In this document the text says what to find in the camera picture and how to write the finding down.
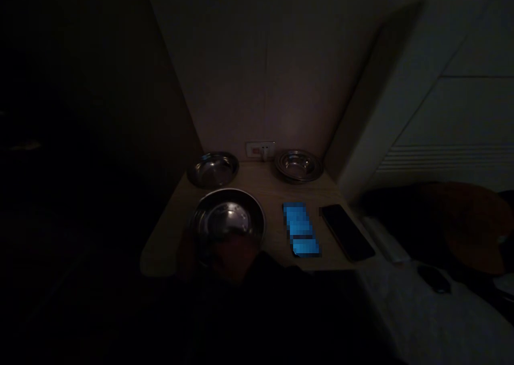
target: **brown pillow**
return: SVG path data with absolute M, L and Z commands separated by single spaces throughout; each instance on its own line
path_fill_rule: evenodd
M 505 273 L 498 241 L 514 230 L 507 202 L 491 190 L 467 183 L 434 183 L 418 190 L 455 258 L 475 270 Z

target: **human hand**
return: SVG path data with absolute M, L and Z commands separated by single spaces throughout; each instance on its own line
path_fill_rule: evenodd
M 213 269 L 224 279 L 240 284 L 259 253 L 259 245 L 247 235 L 229 235 L 212 246 Z
M 176 276 L 183 282 L 189 282 L 196 273 L 197 266 L 196 241 L 189 230 L 182 232 L 182 239 L 177 249 Z

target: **wooden table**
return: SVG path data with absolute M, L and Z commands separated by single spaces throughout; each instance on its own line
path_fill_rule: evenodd
M 312 271 L 355 269 L 362 264 L 356 265 L 348 261 L 319 215 L 320 207 L 339 203 L 369 240 L 367 231 L 355 218 L 326 172 L 314 182 L 291 185 L 278 176 L 273 163 L 242 162 L 237 176 L 226 187 L 247 191 L 261 203 L 267 222 L 262 249 L 284 266 L 296 264 L 303 270 Z M 175 254 L 182 229 L 199 200 L 210 191 L 212 190 L 193 186 L 187 180 L 186 174 L 182 176 L 142 251 L 140 268 L 144 275 L 165 277 L 175 272 Z M 292 256 L 283 220 L 282 203 L 284 202 L 305 203 L 315 236 L 321 245 L 321 257 L 294 258 Z

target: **person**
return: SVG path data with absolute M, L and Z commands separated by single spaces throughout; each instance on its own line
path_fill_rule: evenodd
M 203 268 L 194 238 L 183 235 L 175 277 L 136 329 L 144 340 L 131 337 L 146 362 L 172 355 L 180 363 L 401 363 L 368 328 L 363 308 L 297 266 L 281 266 L 241 235 L 211 249 L 212 265 Z

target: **bowl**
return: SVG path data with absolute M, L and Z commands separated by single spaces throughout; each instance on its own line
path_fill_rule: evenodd
M 323 174 L 323 165 L 314 155 L 302 150 L 288 150 L 275 158 L 277 170 L 290 183 L 316 180 Z
M 239 162 L 232 154 L 208 153 L 187 169 L 187 178 L 196 187 L 218 188 L 230 183 L 238 170 Z
M 261 245 L 266 231 L 266 217 L 252 195 L 236 188 L 221 188 L 204 196 L 190 221 L 196 236 L 200 262 L 209 265 L 210 246 L 229 235 L 247 235 Z

